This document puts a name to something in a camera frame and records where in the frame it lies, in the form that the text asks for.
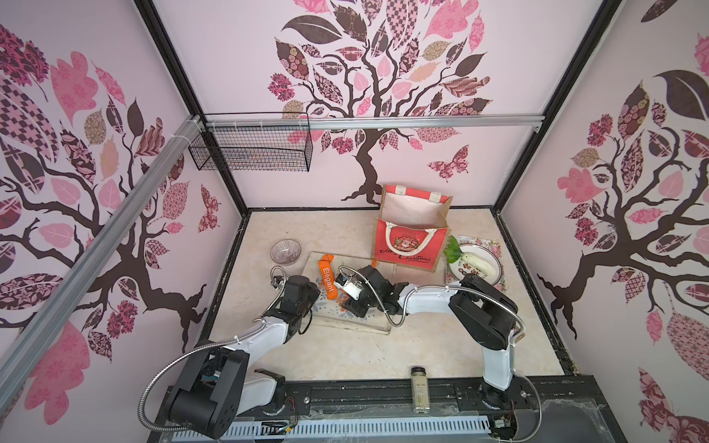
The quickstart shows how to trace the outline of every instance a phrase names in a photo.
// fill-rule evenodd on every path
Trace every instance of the metal flexible hose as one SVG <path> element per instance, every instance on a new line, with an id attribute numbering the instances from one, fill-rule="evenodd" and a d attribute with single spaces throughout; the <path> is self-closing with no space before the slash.
<path id="1" fill-rule="evenodd" d="M 140 397 L 140 401 L 138 401 L 138 419 L 140 420 L 140 423 L 148 428 L 151 431 L 156 431 L 156 432 L 180 432 L 180 431 L 187 431 L 189 430 L 188 427 L 185 426 L 160 426 L 156 425 L 155 423 L 151 422 L 146 416 L 145 416 L 145 402 L 147 401 L 147 396 L 150 394 L 150 390 L 152 390 L 152 387 L 157 383 L 158 380 L 160 380 L 160 377 L 162 377 L 166 372 L 168 372 L 174 365 L 178 364 L 182 360 L 186 359 L 187 357 L 191 356 L 192 354 L 195 354 L 196 352 L 203 351 L 205 349 L 212 349 L 215 347 L 222 347 L 222 346 L 228 346 L 229 344 L 235 344 L 235 343 L 241 343 L 243 340 L 246 340 L 247 338 L 253 337 L 254 335 L 258 334 L 259 332 L 263 331 L 263 329 L 266 327 L 266 320 L 263 318 L 255 318 L 254 322 L 261 322 L 261 325 L 254 331 L 248 332 L 244 335 L 234 337 L 231 340 L 224 340 L 222 342 L 216 342 L 216 343 L 209 343 L 209 344 L 203 344 L 202 346 L 198 346 L 191 350 L 190 352 L 187 352 L 186 354 L 182 354 L 180 357 L 177 357 L 175 360 L 173 360 L 170 364 L 168 364 L 165 368 L 163 368 L 160 372 L 155 375 L 155 377 L 150 380 L 150 383 L 147 384 L 145 387 L 145 390 L 143 391 L 143 394 Z"/>

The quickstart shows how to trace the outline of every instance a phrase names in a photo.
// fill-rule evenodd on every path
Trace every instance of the ventilation grille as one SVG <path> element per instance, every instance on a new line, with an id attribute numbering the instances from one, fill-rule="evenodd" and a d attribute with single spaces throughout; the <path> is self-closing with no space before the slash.
<path id="1" fill-rule="evenodd" d="M 261 422 L 234 422 L 221 441 L 273 439 L 271 428 Z M 333 437 L 390 437 L 403 435 L 489 434 L 484 415 L 465 417 L 360 418 L 351 420 L 300 420 L 288 433 L 289 439 Z M 210 442 L 195 431 L 177 432 L 173 442 Z"/>

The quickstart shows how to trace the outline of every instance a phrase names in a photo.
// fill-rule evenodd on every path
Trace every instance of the wire basket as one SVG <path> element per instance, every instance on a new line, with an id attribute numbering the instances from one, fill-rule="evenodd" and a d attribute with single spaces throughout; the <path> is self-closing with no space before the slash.
<path id="1" fill-rule="evenodd" d="M 261 119 L 207 126 L 189 146 L 197 169 L 217 169 L 213 158 L 216 149 L 232 171 L 310 171 L 313 138 L 306 113 L 238 114 L 271 114 L 283 119 L 283 124 Z"/>

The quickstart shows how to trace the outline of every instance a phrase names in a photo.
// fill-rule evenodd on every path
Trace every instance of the metal frame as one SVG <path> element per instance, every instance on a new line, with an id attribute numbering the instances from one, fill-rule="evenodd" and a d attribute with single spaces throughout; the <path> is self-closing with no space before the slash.
<path id="1" fill-rule="evenodd" d="M 148 199 L 170 172 L 182 152 L 195 138 L 200 126 L 193 117 L 186 120 L 167 142 L 135 188 L 96 236 L 91 247 L 77 260 L 56 292 L 46 300 L 29 325 L 0 360 L 0 415 L 49 349 L 91 284 L 106 266 Z"/>

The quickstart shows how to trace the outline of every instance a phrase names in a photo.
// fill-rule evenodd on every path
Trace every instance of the beige floor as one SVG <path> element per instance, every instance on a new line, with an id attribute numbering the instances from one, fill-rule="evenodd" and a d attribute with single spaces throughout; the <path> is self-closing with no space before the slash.
<path id="1" fill-rule="evenodd" d="M 311 251 L 370 257 L 377 211 L 255 212 L 236 259 L 217 314 L 211 340 L 223 340 L 251 327 L 275 297 L 269 285 L 271 246 L 294 238 L 302 246 L 298 261 L 286 268 L 302 271 Z M 507 295 L 517 303 L 527 327 L 518 344 L 515 365 L 527 375 L 563 375 L 546 332 L 537 317 L 519 273 L 494 219 L 486 209 L 453 209 L 451 233 L 496 240 L 503 245 Z M 435 273 L 399 267 L 396 281 L 442 283 L 443 258 Z M 285 375 L 288 380 L 407 378 L 412 366 L 424 366 L 429 377 L 482 376 L 482 351 L 458 322 L 445 314 L 411 315 L 390 335 L 311 326 L 304 335 L 261 358 L 257 367 Z"/>

